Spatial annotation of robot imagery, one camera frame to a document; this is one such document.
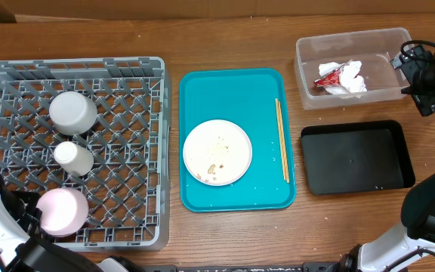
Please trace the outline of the pink shallow bowl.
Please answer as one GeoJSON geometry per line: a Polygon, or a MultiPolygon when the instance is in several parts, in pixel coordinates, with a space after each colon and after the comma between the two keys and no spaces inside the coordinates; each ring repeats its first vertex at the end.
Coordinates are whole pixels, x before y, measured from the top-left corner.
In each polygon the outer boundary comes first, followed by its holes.
{"type": "Polygon", "coordinates": [[[58,188],[43,194],[36,207],[42,212],[40,226],[51,236],[63,237],[77,232],[88,217],[84,194],[71,188],[58,188]]]}

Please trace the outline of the cream white cup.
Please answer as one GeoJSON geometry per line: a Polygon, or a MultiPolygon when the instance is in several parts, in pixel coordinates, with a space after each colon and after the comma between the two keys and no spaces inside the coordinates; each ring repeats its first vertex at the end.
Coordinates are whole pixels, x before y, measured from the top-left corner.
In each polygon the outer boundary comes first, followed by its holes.
{"type": "Polygon", "coordinates": [[[70,141],[64,141],[55,147],[54,159],[66,172],[76,177],[86,175],[94,165],[91,152],[70,141]]]}

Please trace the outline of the white napkin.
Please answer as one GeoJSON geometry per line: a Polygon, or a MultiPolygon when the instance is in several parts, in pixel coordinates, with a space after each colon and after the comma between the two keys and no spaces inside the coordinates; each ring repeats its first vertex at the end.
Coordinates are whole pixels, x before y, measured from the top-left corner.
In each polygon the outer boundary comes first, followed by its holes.
{"type": "Polygon", "coordinates": [[[355,94],[367,91],[365,80],[360,75],[362,62],[359,60],[349,60],[346,63],[330,62],[320,64],[319,79],[326,73],[338,67],[342,68],[340,76],[341,86],[326,86],[317,88],[324,88],[329,94],[355,94]]]}

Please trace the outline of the red snack wrapper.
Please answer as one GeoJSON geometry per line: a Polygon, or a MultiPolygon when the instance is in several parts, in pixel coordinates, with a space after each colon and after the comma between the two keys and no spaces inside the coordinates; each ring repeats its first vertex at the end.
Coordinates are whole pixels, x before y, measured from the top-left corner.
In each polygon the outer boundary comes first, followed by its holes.
{"type": "Polygon", "coordinates": [[[334,70],[331,70],[330,72],[323,75],[320,79],[317,79],[314,82],[315,87],[326,87],[326,86],[341,86],[341,76],[342,68],[338,67],[334,70]]]}

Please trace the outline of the grey white small bowl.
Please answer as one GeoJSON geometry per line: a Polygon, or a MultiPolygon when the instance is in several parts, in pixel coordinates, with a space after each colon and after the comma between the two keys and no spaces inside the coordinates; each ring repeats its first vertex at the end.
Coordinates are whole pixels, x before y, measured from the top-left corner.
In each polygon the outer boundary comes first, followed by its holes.
{"type": "Polygon", "coordinates": [[[75,91],[65,91],[52,100],[49,114],[60,133],[83,134],[95,124],[97,107],[90,98],[75,91]]]}

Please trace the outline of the large white plate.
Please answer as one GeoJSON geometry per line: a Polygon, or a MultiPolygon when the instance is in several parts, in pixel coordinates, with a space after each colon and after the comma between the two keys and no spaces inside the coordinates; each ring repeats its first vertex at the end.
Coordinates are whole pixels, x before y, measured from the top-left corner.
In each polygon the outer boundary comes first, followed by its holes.
{"type": "Polygon", "coordinates": [[[213,119],[197,125],[183,146],[187,171],[209,186],[238,181],[252,161],[252,145],[245,131],[233,122],[213,119]]]}

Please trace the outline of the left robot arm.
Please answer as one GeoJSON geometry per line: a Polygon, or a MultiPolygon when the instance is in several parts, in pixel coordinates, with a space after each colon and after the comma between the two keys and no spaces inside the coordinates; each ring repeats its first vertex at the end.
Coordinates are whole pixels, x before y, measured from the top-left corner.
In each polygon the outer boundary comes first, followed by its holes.
{"type": "Polygon", "coordinates": [[[9,190],[0,172],[0,271],[139,271],[119,256],[94,263],[53,243],[79,230],[88,201],[78,190],[57,188],[43,195],[9,190]]]}

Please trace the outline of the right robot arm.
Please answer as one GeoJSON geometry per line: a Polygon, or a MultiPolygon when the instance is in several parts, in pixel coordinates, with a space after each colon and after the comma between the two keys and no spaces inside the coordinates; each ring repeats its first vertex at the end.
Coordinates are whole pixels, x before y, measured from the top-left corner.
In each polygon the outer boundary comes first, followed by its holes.
{"type": "MultiPolygon", "coordinates": [[[[390,62],[406,76],[402,93],[412,97],[422,116],[435,113],[435,43],[404,42],[390,62]]],[[[427,256],[435,257],[435,173],[414,186],[403,201],[401,221],[376,240],[357,245],[331,271],[405,271],[427,256]]]]}

